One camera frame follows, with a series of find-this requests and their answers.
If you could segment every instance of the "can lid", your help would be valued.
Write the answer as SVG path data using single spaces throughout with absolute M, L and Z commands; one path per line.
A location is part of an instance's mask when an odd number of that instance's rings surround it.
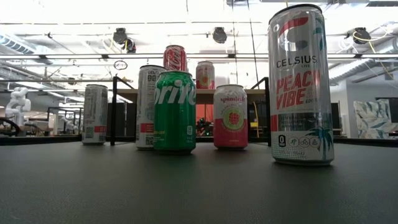
M 225 86 L 238 86 L 238 87 L 241 87 L 241 88 L 243 88 L 243 86 L 241 86 L 241 85 L 237 85 L 237 84 L 226 84 L 226 85 L 220 85 L 220 86 L 218 86 L 217 88 L 219 88 L 219 87 L 225 87 Z
M 279 13 L 284 12 L 284 11 L 287 11 L 287 10 L 289 10 L 289 9 L 294 9 L 294 8 L 296 8 L 296 7 L 314 7 L 315 9 L 318 9 L 318 10 L 321 11 L 321 13 L 322 13 L 322 9 L 321 9 L 319 6 L 317 6 L 317 5 L 314 5 L 314 4 L 297 4 L 297 5 L 294 5 L 294 6 L 286 7 L 286 8 L 284 8 L 284 9 L 280 10 L 279 12 L 275 13 L 274 16 L 272 16 L 272 18 L 269 20 L 268 24 L 270 24 L 270 23 L 271 23 L 271 20 L 272 20 L 276 15 L 278 15 Z
M 161 73 L 160 73 L 160 75 L 163 75 L 163 74 L 166 74 L 166 73 L 173 73 L 173 72 L 177 72 L 177 73 L 185 73 L 185 74 L 187 74 L 187 75 L 190 75 L 190 76 L 192 77 L 192 74 L 191 74 L 191 73 L 189 73 L 189 72 L 183 72 L 183 71 L 178 71 L 178 70 L 175 70 L 175 71 L 166 71 L 166 72 L 161 72 Z
M 104 86 L 104 85 L 99 85 L 99 84 L 88 84 L 88 85 L 86 85 L 86 86 L 100 86 L 100 87 L 108 88 L 108 87 L 106 87 L 106 86 Z
M 210 64 L 213 64 L 213 62 L 209 62 L 209 61 L 201 61 L 201 62 L 198 62 L 198 64 L 200 64 L 200 63 L 210 63 Z
M 143 65 L 143 66 L 139 67 L 139 69 L 142 69 L 142 68 L 144 68 L 144 67 L 158 67 L 158 68 L 164 68 L 164 69 L 166 69 L 165 67 L 160 66 L 160 65 Z
M 167 46 L 167 47 L 181 47 L 182 49 L 184 49 L 184 47 L 179 46 L 179 45 L 176 45 L 176 44 L 172 44 L 172 45 L 169 45 L 169 46 Z

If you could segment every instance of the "gray table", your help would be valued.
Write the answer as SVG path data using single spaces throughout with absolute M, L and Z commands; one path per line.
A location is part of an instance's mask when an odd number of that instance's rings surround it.
M 258 144 L 3 146 L 0 223 L 398 223 L 398 149 L 335 147 L 332 166 L 295 167 Z

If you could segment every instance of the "raspberry image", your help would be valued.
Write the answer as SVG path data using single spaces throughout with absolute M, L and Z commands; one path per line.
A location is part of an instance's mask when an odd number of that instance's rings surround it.
M 233 125 L 237 125 L 239 122 L 239 115 L 237 113 L 230 113 L 229 122 Z

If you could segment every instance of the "pink can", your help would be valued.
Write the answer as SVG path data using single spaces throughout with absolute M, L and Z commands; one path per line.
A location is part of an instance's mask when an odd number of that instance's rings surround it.
M 197 66 L 197 89 L 214 90 L 215 72 L 211 62 L 199 62 Z
M 163 54 L 163 67 L 168 71 L 187 72 L 187 53 L 179 45 L 170 45 L 166 47 Z
M 243 149 L 248 146 L 248 96 L 241 85 L 221 85 L 213 97 L 214 145 Z

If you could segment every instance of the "celsius can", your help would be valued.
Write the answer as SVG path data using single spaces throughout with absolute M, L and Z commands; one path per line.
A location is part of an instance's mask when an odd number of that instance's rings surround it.
M 168 71 L 187 72 L 187 54 L 184 48 L 179 45 L 167 46 L 163 54 L 163 66 Z
M 287 7 L 269 21 L 272 156 L 321 166 L 334 159 L 325 20 L 318 6 Z
M 214 145 L 218 149 L 248 146 L 248 99 L 240 85 L 221 85 L 213 97 Z
M 197 89 L 214 90 L 215 72 L 211 62 L 199 62 L 197 66 Z
M 108 88 L 103 85 L 87 85 L 81 135 L 84 145 L 105 143 L 107 106 Z
M 138 149 L 154 147 L 155 83 L 166 69 L 157 65 L 144 65 L 138 74 L 137 129 Z
M 187 72 L 161 73 L 155 89 L 154 148 L 190 154 L 196 147 L 196 88 Z

